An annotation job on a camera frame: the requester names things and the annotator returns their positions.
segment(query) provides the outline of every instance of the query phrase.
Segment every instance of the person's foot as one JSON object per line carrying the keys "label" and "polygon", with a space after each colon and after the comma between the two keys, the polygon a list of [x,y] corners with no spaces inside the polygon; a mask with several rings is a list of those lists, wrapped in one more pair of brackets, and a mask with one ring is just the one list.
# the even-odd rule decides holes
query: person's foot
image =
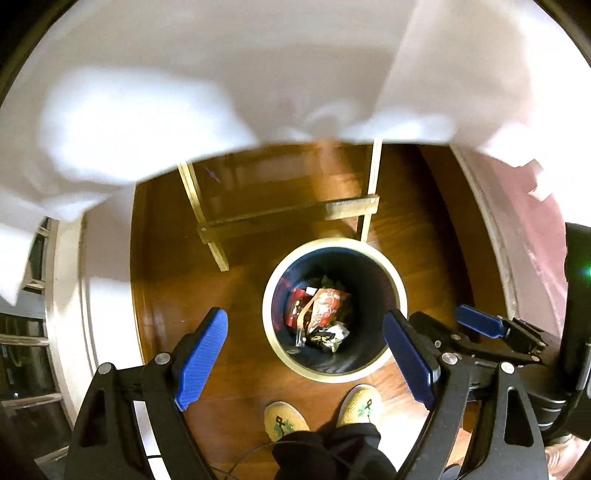
{"label": "person's foot", "polygon": [[343,400],[337,428],[353,423],[376,425],[382,414],[382,397],[371,385],[357,385]]}
{"label": "person's foot", "polygon": [[309,432],[306,420],[294,407],[284,401],[276,401],[265,409],[265,430],[272,442],[288,433]]}

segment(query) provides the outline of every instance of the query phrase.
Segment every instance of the metal screw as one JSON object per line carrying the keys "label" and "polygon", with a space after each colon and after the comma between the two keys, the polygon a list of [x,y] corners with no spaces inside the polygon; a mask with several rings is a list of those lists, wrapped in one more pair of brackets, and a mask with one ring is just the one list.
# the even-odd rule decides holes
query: metal screw
{"label": "metal screw", "polygon": [[503,362],[501,363],[501,370],[503,370],[503,372],[505,372],[506,374],[511,375],[515,371],[515,367],[513,366],[513,364],[510,364],[509,362]]}
{"label": "metal screw", "polygon": [[455,365],[457,363],[457,357],[453,353],[449,352],[445,352],[441,356],[441,360],[443,360],[443,363],[448,365]]}
{"label": "metal screw", "polygon": [[112,365],[109,362],[107,362],[105,364],[100,364],[99,365],[99,373],[101,375],[105,375],[111,371],[111,367],[112,367]]}
{"label": "metal screw", "polygon": [[154,361],[159,365],[166,365],[168,362],[170,362],[170,353],[159,353],[154,358]]}

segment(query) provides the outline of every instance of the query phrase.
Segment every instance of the trash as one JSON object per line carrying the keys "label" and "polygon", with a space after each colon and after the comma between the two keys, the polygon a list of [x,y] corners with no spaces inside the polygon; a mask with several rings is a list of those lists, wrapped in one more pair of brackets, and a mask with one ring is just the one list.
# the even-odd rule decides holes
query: trash
{"label": "trash", "polygon": [[310,337],[310,342],[320,345],[322,350],[336,353],[341,342],[349,336],[349,331],[341,322],[318,329]]}
{"label": "trash", "polygon": [[308,294],[301,288],[294,288],[290,298],[290,308],[285,316],[285,324],[292,329],[297,328],[297,317],[301,310],[307,305],[312,299],[314,294]]}
{"label": "trash", "polygon": [[305,290],[293,290],[285,324],[295,330],[296,346],[304,346],[307,342],[325,352],[335,353],[349,335],[351,294],[345,291],[341,282],[334,282],[326,275],[306,283],[320,285],[320,288],[308,286]]}
{"label": "trash", "polygon": [[334,288],[319,288],[307,328],[308,333],[336,322],[339,316],[342,316],[343,312],[340,310],[347,308],[346,303],[350,296],[349,293]]}

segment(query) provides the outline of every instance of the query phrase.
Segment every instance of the wooden frame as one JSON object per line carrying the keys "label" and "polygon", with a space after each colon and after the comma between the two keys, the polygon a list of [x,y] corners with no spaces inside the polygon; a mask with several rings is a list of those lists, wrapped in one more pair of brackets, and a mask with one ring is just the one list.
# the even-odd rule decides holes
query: wooden frame
{"label": "wooden frame", "polygon": [[197,182],[193,165],[181,163],[178,166],[178,172],[197,219],[199,236],[203,243],[209,246],[220,270],[225,272],[229,270],[229,264],[220,243],[221,240],[249,233],[276,230],[294,223],[359,217],[356,237],[358,240],[366,242],[371,216],[378,211],[379,205],[379,196],[375,192],[378,184],[381,151],[382,140],[375,140],[366,158],[360,197],[265,210],[211,222],[208,222],[203,214],[203,194]]}

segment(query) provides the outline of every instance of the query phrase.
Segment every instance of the black pants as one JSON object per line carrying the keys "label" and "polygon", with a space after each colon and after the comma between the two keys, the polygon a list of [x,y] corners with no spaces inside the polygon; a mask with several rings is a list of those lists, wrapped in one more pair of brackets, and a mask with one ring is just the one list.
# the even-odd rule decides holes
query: black pants
{"label": "black pants", "polygon": [[[279,465],[275,480],[390,480],[396,469],[378,450],[381,435],[372,423],[336,429],[328,438],[314,432],[285,435],[273,447]],[[294,445],[297,440],[307,445]],[[343,459],[351,469],[337,460]]]}

